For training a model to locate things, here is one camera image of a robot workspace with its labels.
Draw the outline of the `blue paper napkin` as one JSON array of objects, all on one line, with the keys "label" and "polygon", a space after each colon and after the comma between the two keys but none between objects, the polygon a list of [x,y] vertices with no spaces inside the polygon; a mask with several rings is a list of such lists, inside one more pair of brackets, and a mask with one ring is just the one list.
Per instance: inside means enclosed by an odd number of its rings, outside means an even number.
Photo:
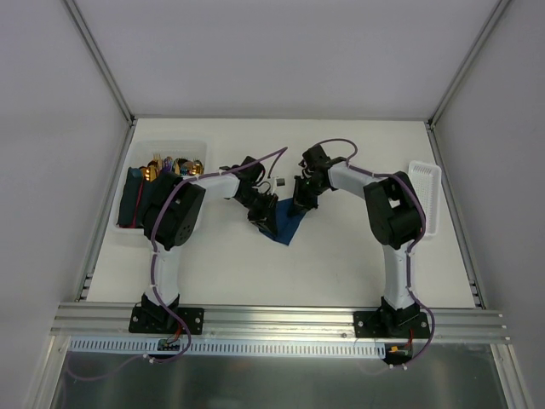
[{"label": "blue paper napkin", "polygon": [[289,246],[301,224],[301,221],[306,215],[306,213],[303,212],[290,216],[289,210],[292,204],[292,198],[282,199],[278,202],[276,209],[278,233],[276,235],[268,233],[262,229],[260,229],[260,233],[276,243]]}]

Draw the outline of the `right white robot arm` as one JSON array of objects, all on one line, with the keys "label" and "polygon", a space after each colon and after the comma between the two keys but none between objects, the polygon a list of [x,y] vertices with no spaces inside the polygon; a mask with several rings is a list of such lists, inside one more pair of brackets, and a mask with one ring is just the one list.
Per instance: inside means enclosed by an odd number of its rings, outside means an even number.
[{"label": "right white robot arm", "polygon": [[386,337],[408,337],[420,328],[421,305],[412,290],[412,251],[425,233],[426,218],[409,177],[373,174],[349,164],[346,158],[330,158],[316,144],[302,154],[301,174],[295,177],[289,216],[304,215],[318,207],[318,197],[342,190],[364,200],[370,229],[382,245],[385,290],[381,306],[355,331],[384,331]]}]

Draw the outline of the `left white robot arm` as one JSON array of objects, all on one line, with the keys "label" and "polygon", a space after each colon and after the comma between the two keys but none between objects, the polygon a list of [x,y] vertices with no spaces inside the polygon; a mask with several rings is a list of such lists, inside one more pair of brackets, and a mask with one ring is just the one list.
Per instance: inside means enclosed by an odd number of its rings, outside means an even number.
[{"label": "left white robot arm", "polygon": [[278,195],[258,188],[264,171],[260,161],[248,157],[240,166],[211,174],[185,177],[168,172],[158,178],[143,216],[151,246],[149,285],[132,309],[130,333],[202,333],[204,309],[180,304],[181,247],[191,238],[203,205],[221,199],[241,204],[248,221],[262,232],[277,233]]}]

